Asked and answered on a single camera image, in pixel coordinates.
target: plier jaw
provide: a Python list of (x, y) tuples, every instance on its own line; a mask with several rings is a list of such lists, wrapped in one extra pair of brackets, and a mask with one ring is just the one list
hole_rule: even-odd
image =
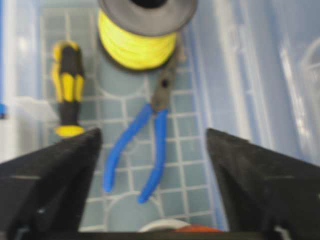
[(178, 64), (178, 48), (167, 62), (160, 76), (151, 99), (151, 106), (155, 113), (167, 109), (170, 102), (171, 91), (176, 80)]

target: screwdriver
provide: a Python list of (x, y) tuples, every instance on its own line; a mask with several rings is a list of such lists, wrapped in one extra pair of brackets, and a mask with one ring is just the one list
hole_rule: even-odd
[(62, 138), (70, 138), (84, 132), (78, 123), (85, 78), (82, 52), (75, 42), (63, 41), (54, 46), (53, 58), (51, 74), (60, 117), (55, 132)]

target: yellow wire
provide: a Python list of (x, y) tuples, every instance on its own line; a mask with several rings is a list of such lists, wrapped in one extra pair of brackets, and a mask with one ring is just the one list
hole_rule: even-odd
[(100, 10), (98, 29), (102, 45), (122, 66), (133, 70), (153, 69), (164, 64), (175, 50), (177, 33), (141, 36), (125, 31)]

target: pliers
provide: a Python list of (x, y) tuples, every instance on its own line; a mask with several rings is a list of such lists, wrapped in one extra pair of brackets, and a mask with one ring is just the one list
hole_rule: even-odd
[(118, 160), (121, 152), (132, 138), (143, 128), (152, 114), (155, 113), (154, 131), (155, 131), (155, 164), (150, 176), (138, 196), (139, 203), (145, 203), (156, 189), (163, 175), (166, 162), (166, 136), (167, 136), (167, 115), (170, 95), (174, 81), (176, 80), (176, 68), (178, 62), (178, 48), (168, 60), (163, 71), (157, 79), (156, 88), (151, 99), (151, 103), (147, 103), (129, 127), (122, 133), (117, 140), (110, 153), (107, 156), (103, 187), (106, 192), (111, 192), (114, 182)]

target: blue handle grip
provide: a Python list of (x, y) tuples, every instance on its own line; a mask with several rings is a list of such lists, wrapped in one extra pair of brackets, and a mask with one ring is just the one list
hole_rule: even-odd
[(166, 163), (167, 115), (168, 110), (164, 109), (157, 114), (154, 120), (156, 145), (155, 165), (148, 178), (148, 181), (146, 182), (146, 185), (138, 197), (138, 202), (140, 204), (148, 201), (149, 197), (159, 184), (164, 172)]
[(150, 104), (146, 104), (141, 112), (136, 116), (135, 120), (122, 133), (111, 152), (107, 156), (104, 167), (103, 187), (106, 192), (111, 192), (115, 182), (115, 172), (121, 152), (137, 132), (148, 122), (153, 114), (153, 109)]

